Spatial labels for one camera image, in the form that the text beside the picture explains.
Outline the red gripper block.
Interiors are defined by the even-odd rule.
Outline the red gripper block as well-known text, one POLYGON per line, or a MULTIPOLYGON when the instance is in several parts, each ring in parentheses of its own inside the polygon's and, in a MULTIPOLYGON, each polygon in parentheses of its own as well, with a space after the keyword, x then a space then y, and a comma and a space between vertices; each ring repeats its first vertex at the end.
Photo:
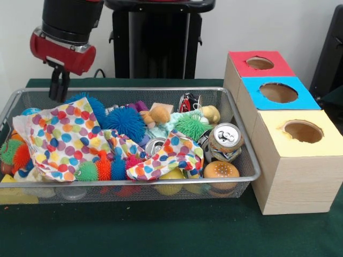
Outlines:
POLYGON ((54 67, 51 75, 49 97, 56 102, 64 102, 70 83, 70 72, 82 75, 91 68, 96 55, 96 48, 90 44, 76 46, 63 43, 48 36, 41 27, 37 27, 30 38, 30 50, 36 58, 54 67))

